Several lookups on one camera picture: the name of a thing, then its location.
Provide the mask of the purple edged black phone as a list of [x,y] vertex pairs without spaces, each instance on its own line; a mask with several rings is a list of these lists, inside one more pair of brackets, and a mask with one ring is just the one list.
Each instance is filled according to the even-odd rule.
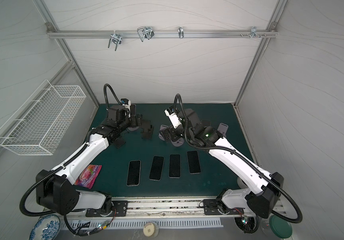
[[189,172],[190,174],[200,174],[201,173],[201,165],[199,154],[197,151],[188,151],[187,152],[187,160],[189,165]]

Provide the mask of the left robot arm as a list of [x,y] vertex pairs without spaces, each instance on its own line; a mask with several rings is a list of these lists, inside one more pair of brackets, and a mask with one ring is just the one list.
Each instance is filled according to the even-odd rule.
[[108,194],[78,191],[74,183],[90,163],[109,146],[119,149],[125,144],[124,131],[138,129],[142,115],[127,99],[122,105],[107,109],[107,118],[92,129],[86,142],[51,171],[42,170],[36,177],[36,200],[40,206],[62,216],[75,210],[97,210],[109,214],[112,209]]

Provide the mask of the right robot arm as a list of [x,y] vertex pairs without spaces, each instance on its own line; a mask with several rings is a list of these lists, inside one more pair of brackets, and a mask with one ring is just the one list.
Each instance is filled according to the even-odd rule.
[[274,185],[282,187],[284,177],[260,168],[236,150],[220,131],[209,123],[199,120],[192,109],[187,109],[187,117],[169,107],[165,110],[171,126],[160,131],[167,142],[181,138],[196,148],[203,148],[212,157],[221,161],[234,172],[246,185],[242,190],[224,190],[219,195],[221,206],[228,209],[248,208],[257,216],[267,219],[273,212],[281,193]]

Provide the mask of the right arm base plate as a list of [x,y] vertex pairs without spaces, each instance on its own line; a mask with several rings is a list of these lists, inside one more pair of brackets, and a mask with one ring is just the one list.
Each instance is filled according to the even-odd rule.
[[215,215],[237,215],[243,216],[244,209],[233,208],[229,209],[222,201],[216,199],[204,199],[199,203],[199,207],[204,209],[206,216]]

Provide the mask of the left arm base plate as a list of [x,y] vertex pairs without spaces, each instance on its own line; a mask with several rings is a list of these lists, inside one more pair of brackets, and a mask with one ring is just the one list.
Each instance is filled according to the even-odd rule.
[[86,217],[125,217],[128,209],[128,201],[108,200],[100,209],[88,209]]

